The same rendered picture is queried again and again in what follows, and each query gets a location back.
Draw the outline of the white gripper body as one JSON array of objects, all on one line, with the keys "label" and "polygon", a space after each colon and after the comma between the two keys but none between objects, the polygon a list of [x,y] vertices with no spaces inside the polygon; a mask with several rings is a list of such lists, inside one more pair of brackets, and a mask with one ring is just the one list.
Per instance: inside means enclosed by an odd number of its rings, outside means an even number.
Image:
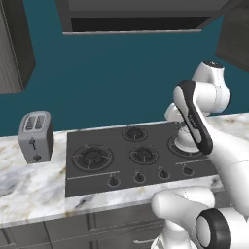
[{"label": "white gripper body", "polygon": [[175,106],[174,103],[171,103],[168,108],[166,109],[165,113],[164,113],[164,117],[168,122],[183,122],[184,119],[181,115],[181,113],[179,112],[179,110],[177,109],[177,107]]}]

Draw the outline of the white kettle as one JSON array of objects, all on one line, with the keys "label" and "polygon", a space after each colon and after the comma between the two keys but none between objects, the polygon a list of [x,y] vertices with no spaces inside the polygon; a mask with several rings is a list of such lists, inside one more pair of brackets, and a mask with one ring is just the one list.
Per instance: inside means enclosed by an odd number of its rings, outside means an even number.
[{"label": "white kettle", "polygon": [[179,129],[174,140],[174,144],[181,151],[188,153],[198,152],[198,148],[194,142],[194,139],[185,125]]}]

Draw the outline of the black hob knob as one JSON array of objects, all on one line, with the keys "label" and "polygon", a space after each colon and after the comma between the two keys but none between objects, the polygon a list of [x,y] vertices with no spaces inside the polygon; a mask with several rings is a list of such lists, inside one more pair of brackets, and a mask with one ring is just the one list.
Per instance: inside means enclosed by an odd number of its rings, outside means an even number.
[{"label": "black hob knob", "polygon": [[192,176],[194,174],[194,170],[187,166],[185,163],[183,164],[182,171],[187,176]]},{"label": "black hob knob", "polygon": [[134,174],[134,181],[136,183],[142,184],[145,182],[145,176],[142,173],[140,173],[139,171],[136,171]]},{"label": "black hob knob", "polygon": [[117,187],[120,185],[120,180],[115,175],[111,175],[108,180],[108,185],[110,187]]},{"label": "black hob knob", "polygon": [[159,177],[162,179],[162,180],[167,180],[170,178],[170,174],[168,171],[166,171],[164,168],[160,168],[159,169],[159,173],[158,173]]}]

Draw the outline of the dark grey hob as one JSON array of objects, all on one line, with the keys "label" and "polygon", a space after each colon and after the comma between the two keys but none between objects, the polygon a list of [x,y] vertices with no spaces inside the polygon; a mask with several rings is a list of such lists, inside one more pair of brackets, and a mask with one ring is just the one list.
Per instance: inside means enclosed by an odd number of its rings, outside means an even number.
[{"label": "dark grey hob", "polygon": [[[68,133],[65,195],[91,195],[215,175],[214,165],[202,153],[182,152],[175,146],[177,133],[176,123],[125,125]],[[194,170],[192,176],[183,173],[184,163]],[[161,167],[169,172],[169,179],[159,177]],[[136,171],[145,176],[144,183],[134,181]],[[108,185],[111,175],[120,180],[119,186]]]}]

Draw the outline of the dark grey range hood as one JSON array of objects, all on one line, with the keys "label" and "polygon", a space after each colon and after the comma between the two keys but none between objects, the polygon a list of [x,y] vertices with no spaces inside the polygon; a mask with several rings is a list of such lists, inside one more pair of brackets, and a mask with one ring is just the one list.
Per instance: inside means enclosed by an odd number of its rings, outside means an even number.
[{"label": "dark grey range hood", "polygon": [[232,0],[54,0],[62,33],[199,32]]}]

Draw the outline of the grey drawer front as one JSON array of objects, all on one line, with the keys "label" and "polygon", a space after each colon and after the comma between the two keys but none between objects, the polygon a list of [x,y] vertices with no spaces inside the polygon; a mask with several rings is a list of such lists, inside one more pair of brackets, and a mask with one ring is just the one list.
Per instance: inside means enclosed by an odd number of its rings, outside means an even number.
[{"label": "grey drawer front", "polygon": [[142,204],[95,213],[96,226],[107,228],[142,221],[156,220],[150,204]]},{"label": "grey drawer front", "polygon": [[134,244],[133,240],[156,239],[162,231],[162,226],[150,225],[133,231],[125,231],[98,241],[98,249],[150,249],[152,243]]},{"label": "grey drawer front", "polygon": [[94,227],[90,214],[55,219],[45,222],[51,241],[86,235]]}]

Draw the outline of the grey toaster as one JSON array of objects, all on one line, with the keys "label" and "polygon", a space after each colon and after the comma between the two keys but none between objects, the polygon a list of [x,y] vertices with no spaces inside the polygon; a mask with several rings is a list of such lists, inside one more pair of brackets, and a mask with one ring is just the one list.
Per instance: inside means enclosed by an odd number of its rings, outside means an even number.
[{"label": "grey toaster", "polygon": [[18,143],[27,163],[50,161],[53,153],[53,122],[47,111],[26,114],[19,125]]}]

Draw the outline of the dark grey wall cupboard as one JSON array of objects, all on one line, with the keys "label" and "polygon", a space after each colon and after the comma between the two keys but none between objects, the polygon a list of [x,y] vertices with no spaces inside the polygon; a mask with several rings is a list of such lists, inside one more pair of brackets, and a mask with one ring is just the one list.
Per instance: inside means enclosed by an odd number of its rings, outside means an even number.
[{"label": "dark grey wall cupboard", "polygon": [[0,0],[0,94],[23,92],[35,66],[23,0]]},{"label": "dark grey wall cupboard", "polygon": [[249,72],[249,0],[224,15],[216,56]]}]

